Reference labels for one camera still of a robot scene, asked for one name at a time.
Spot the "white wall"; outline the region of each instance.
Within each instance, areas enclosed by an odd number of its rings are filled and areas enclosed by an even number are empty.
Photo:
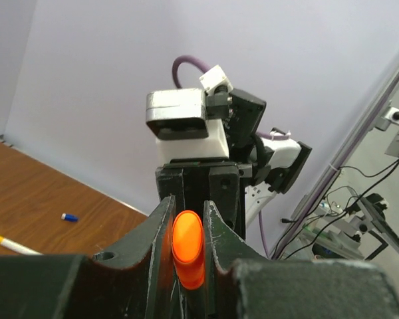
[[[38,0],[6,128],[30,155],[149,213],[158,203],[146,94],[171,63],[219,63],[268,101],[261,129],[314,147],[265,216],[269,244],[376,93],[399,53],[399,1]],[[198,73],[182,70],[197,86]],[[260,248],[257,224],[248,239]]]
[[[0,134],[3,134],[37,0],[0,0]]]
[[[399,108],[399,91],[395,93],[392,99],[392,105],[393,107]],[[385,168],[396,159],[384,155],[384,152],[397,131],[397,127],[391,126],[387,132],[380,132],[378,130],[369,132],[358,149],[353,153],[348,165],[358,167],[368,175],[372,175]],[[337,180],[332,189],[349,184],[360,193],[382,176],[383,175],[367,179],[363,178],[363,176],[356,171],[344,169],[343,175]],[[389,208],[384,214],[386,215],[388,224],[399,236],[399,166],[387,180],[376,186],[373,191],[379,193],[389,202]],[[345,190],[340,190],[334,193],[334,195],[331,195],[331,200],[336,200],[338,203],[344,205],[348,197],[350,197],[349,193]],[[361,250],[364,255],[369,255],[370,252],[379,245],[375,239],[368,236],[365,236],[362,242]],[[385,251],[380,253],[374,261],[390,275],[399,292],[399,254],[396,253],[392,247],[388,247]]]

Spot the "black plastic part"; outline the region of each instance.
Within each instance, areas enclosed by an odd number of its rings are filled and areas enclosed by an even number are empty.
[[[250,185],[259,185],[264,181],[272,170],[269,165],[274,151],[270,148],[266,148],[263,145],[263,140],[257,136],[253,136],[255,148],[251,152],[250,160],[252,161],[253,177],[251,178]]]
[[[202,220],[204,201],[213,200],[218,203],[227,224],[245,238],[245,226],[237,224],[237,220],[245,220],[245,202],[244,196],[239,195],[241,184],[236,163],[171,163],[157,169],[156,181],[160,199],[169,195],[176,196],[177,213],[190,209]]]
[[[375,208],[373,204],[371,204],[366,198],[361,198],[360,201],[366,207],[366,210],[372,217],[372,224],[374,227],[380,232],[384,233],[387,237],[391,239],[393,243],[392,246],[396,245],[395,249],[399,251],[399,236],[393,231],[390,225],[386,222],[386,220],[381,215],[381,212]]]
[[[379,212],[381,217],[386,220],[386,216],[384,216],[383,210],[387,209],[386,205],[380,204],[381,201],[384,200],[384,198],[378,194],[378,193],[372,193],[368,196],[365,197],[367,201],[369,201],[374,208]],[[351,214],[351,213],[358,213],[360,211],[359,205],[356,203],[354,205],[349,206],[346,211]]]
[[[180,289],[171,253],[174,197],[92,261],[0,257],[0,318],[399,318],[376,266],[268,261],[203,203],[205,283]]]
[[[232,115],[224,122],[229,148],[244,148],[251,144],[266,109],[266,102],[250,93],[234,88],[232,97]]]
[[[289,168],[272,169],[266,178],[266,183],[271,186],[272,191],[285,194],[297,180],[307,158],[312,152],[312,148],[302,142],[298,142],[301,150],[296,160]]]
[[[208,120],[216,118],[226,119],[229,116],[229,94],[221,92],[205,98],[205,109]]]
[[[148,127],[160,140],[194,140],[209,136],[202,118],[184,118],[147,122]]]
[[[371,261],[372,259],[377,257],[384,249],[388,247],[388,243],[386,243],[386,241],[375,231],[369,231],[368,233],[372,235],[381,244],[380,246],[378,246],[378,248],[375,251],[370,253],[370,255],[365,258],[366,261]]]
[[[269,262],[225,225],[214,203],[207,206],[207,277],[215,318],[399,317],[399,300],[376,266],[361,261]]]

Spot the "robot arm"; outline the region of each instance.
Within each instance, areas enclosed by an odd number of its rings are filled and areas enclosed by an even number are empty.
[[[146,123],[156,135],[162,167],[233,162],[251,168],[248,176],[241,170],[239,174],[241,195],[245,190],[239,202],[245,206],[245,227],[278,193],[290,189],[311,148],[276,128],[269,135],[258,134],[266,102],[234,88],[219,66],[199,80],[203,90],[149,94]]]

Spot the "black wire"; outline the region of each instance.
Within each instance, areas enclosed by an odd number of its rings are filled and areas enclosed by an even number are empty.
[[[356,190],[355,190],[353,187],[351,187],[351,186],[349,186],[349,185],[345,185],[345,186],[341,186],[341,187],[339,187],[339,188],[336,188],[336,189],[334,189],[333,191],[330,191],[329,193],[327,193],[327,194],[325,195],[325,197],[327,197],[328,195],[334,193],[335,191],[338,191],[339,189],[346,188],[346,187],[347,187],[347,188],[353,189],[353,191],[356,193]],[[307,218],[308,216],[312,215],[312,213],[318,209],[318,207],[319,207],[320,204],[321,204],[321,202],[319,201],[318,204],[315,206],[315,208],[312,209],[309,213],[307,213],[303,219],[305,219],[305,218]],[[292,223],[292,225],[283,233],[283,235],[281,236],[281,238],[278,240],[277,244],[275,245],[275,248],[272,250],[272,251],[273,251],[273,254],[272,254],[272,257],[271,257],[271,258],[273,258],[273,257],[275,256],[275,252],[277,251],[277,248],[278,248],[279,244],[281,243],[281,241],[283,240],[283,238],[284,238],[285,236],[287,236],[288,232],[294,227],[294,224],[295,224],[297,221],[299,221],[299,220],[300,220],[300,219],[294,219],[294,220],[292,220],[292,221],[287,221],[287,222],[286,222],[286,223]],[[301,233],[302,230],[303,230],[303,228],[301,228],[301,230],[300,230],[296,235],[294,235],[293,238],[290,239],[290,241],[289,241],[288,243],[286,243],[286,244],[284,245],[283,250],[285,249],[285,247],[287,247],[290,243],[293,242],[293,240]]]
[[[287,260],[288,258],[290,258],[291,256],[293,256],[295,253],[301,251],[302,249],[305,249],[311,245],[313,245],[315,243],[315,241],[318,239],[318,237],[321,235],[321,233],[328,228],[330,225],[332,225],[333,223],[335,223],[336,221],[338,221],[339,219],[342,219],[344,216],[346,216],[347,214],[347,209],[352,207],[353,205],[355,205],[356,203],[358,203],[360,201],[360,199],[362,199],[364,197],[364,195],[366,193],[368,193],[371,189],[373,189],[374,187],[376,187],[379,183],[381,183],[382,181],[384,181],[387,177],[389,177],[394,171],[395,169],[399,166],[399,159],[395,161],[395,165],[394,167],[382,178],[380,178],[378,181],[376,181],[375,183],[373,183],[370,187],[368,187],[363,193],[361,193],[359,196],[352,196],[348,199],[346,207],[344,208],[344,213],[341,214],[339,217],[337,217],[336,219],[332,220],[331,222],[329,222],[328,224],[326,224],[315,236],[315,238],[307,245],[300,247],[299,249],[296,249],[295,251],[293,251],[290,255],[288,255],[287,257],[285,257],[285,260]],[[348,203],[350,202],[350,200],[352,198],[356,197],[356,200],[353,202],[353,204],[351,206],[348,207]]]
[[[355,197],[356,197],[356,196],[350,196],[349,199],[348,199],[348,201],[347,201],[346,206],[348,205],[349,201],[350,201],[352,198],[355,198]],[[318,239],[318,237],[321,235],[321,233],[322,233],[326,228],[328,228],[330,225],[332,225],[332,224],[335,223],[336,221],[339,221],[340,219],[342,219],[344,216],[346,216],[346,214],[347,214],[347,212],[345,211],[343,214],[341,214],[340,216],[338,216],[336,219],[333,219],[332,221],[330,221],[328,224],[326,224],[326,225],[316,234],[315,238],[314,238],[309,244],[304,245],[304,246],[300,247],[299,249],[296,249],[296,250],[293,251],[290,255],[286,256],[284,260],[287,260],[288,258],[290,258],[291,256],[293,256],[295,253],[297,253],[297,252],[299,252],[299,251],[301,251],[301,250],[303,250],[303,249],[305,249],[305,248],[307,248],[307,247],[313,245],[313,244],[315,243],[315,241]]]
[[[379,171],[378,173],[375,173],[374,175],[366,175],[363,171],[361,171],[360,169],[358,169],[357,167],[354,166],[340,166],[339,169],[343,169],[343,168],[351,168],[354,169],[356,171],[358,171],[359,173],[362,174],[362,176],[366,177],[366,178],[372,178],[372,177],[376,177],[379,176],[381,173],[384,173],[387,169],[391,168],[394,164],[396,164],[399,161],[399,159],[397,159],[396,161],[394,161],[393,163],[391,163],[389,166],[387,166],[386,168],[383,168],[381,171]]]
[[[290,244],[297,238],[297,236],[300,235],[300,233],[303,231],[303,229],[304,229],[305,227],[309,226],[311,223],[313,223],[314,221],[317,221],[318,219],[320,219],[320,218],[322,218],[322,217],[324,217],[324,216],[315,216],[315,217],[311,217],[311,219],[313,219],[313,220],[312,220],[312,221],[309,221],[309,222],[306,223],[306,224],[304,224],[304,225],[300,228],[300,231],[298,231],[297,234],[295,234],[295,235],[293,236],[293,238],[291,238],[291,239],[289,240],[289,242],[286,243],[286,244],[284,245],[284,248],[283,248],[283,249],[285,249],[285,247],[287,247],[288,245],[290,245]]]
[[[311,211],[309,211],[309,212],[302,218],[302,220],[303,220],[304,218],[306,218],[306,217],[312,215],[313,212],[316,211],[316,210],[318,209],[318,207],[319,207],[320,204],[321,204],[321,201],[319,201],[319,202],[316,204],[316,206],[315,206]],[[271,259],[273,259],[273,258],[275,257],[275,253],[277,252],[278,246],[279,246],[279,244],[281,243],[281,241],[283,240],[283,238],[284,238],[285,236],[287,236],[287,234],[289,233],[289,231],[295,226],[295,223],[296,223],[297,221],[299,221],[299,220],[300,220],[300,219],[295,219],[295,220],[293,220],[293,221],[292,221],[293,223],[291,224],[291,226],[282,234],[281,238],[278,240],[277,244],[275,245],[275,247],[274,247],[273,250],[272,250],[272,251],[273,251],[273,254],[272,254]]]

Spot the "pen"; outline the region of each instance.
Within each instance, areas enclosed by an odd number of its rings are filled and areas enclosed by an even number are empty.
[[[34,251],[33,249],[20,245],[2,236],[0,236],[0,245],[22,255],[42,255],[38,251]]]

